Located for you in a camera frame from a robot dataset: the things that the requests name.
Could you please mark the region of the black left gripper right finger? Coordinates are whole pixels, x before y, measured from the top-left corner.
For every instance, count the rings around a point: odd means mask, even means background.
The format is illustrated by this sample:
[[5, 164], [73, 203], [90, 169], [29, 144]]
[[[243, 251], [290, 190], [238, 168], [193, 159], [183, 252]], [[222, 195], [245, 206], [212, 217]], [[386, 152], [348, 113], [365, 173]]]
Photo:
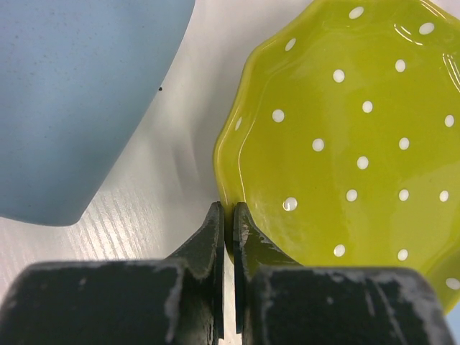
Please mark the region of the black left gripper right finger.
[[402, 267], [303, 266], [233, 220], [236, 331], [244, 344], [452, 344], [428, 281]]

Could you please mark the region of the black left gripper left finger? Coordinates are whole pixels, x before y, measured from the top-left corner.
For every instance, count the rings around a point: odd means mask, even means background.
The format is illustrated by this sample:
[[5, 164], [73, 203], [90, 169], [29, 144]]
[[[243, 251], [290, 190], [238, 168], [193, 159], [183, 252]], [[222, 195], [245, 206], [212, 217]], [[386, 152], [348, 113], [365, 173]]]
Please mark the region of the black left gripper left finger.
[[3, 344], [217, 344], [224, 336], [224, 210], [164, 259], [40, 262], [1, 304]]

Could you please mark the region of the green dotted plate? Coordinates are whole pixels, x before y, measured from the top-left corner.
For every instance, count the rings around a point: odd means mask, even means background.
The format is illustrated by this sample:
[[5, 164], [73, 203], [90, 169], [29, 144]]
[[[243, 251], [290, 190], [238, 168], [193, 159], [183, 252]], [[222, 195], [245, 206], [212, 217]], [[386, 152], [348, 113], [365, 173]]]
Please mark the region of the green dotted plate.
[[419, 271], [459, 304], [459, 20], [313, 1], [249, 56], [213, 154], [227, 217], [307, 266]]

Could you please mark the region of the blue cup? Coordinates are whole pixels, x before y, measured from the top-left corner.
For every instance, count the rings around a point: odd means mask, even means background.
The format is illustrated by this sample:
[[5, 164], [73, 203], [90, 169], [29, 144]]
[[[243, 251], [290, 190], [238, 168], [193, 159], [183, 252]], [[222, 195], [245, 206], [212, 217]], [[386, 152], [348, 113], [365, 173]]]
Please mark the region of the blue cup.
[[193, 1], [1, 3], [1, 215], [77, 222], [172, 64]]

